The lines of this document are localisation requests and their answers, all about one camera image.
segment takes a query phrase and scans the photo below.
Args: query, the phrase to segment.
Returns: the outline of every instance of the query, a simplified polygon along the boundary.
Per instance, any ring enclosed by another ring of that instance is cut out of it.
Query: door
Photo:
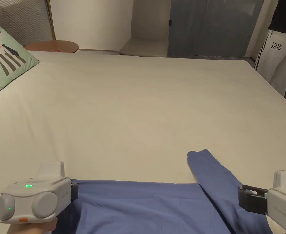
[[[172,0],[169,54],[244,56],[263,1]]]

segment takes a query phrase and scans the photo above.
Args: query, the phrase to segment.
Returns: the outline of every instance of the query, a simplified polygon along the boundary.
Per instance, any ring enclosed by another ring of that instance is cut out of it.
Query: green pillow
[[[38,63],[34,56],[0,27],[0,90]]]

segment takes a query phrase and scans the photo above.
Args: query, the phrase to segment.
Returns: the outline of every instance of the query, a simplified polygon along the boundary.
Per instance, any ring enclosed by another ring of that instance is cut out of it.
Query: chair
[[[121,55],[167,57],[171,0],[134,0],[131,39]]]

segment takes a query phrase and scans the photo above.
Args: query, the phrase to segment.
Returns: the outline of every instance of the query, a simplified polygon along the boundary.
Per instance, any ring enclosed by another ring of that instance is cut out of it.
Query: blue cloth
[[[207,149],[189,152],[187,156],[198,183],[220,209],[236,234],[272,234],[266,216],[247,212],[238,205],[238,186],[242,183]]]
[[[230,234],[199,184],[79,181],[53,234]]]
[[[79,181],[79,198],[53,234],[272,234],[266,217],[238,206],[241,183],[208,150],[190,152],[199,184]]]

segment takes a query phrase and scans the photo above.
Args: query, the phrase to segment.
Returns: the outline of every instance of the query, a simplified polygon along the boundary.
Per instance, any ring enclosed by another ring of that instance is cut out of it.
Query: round table
[[[79,46],[72,41],[40,41],[25,46],[26,50],[75,53]]]

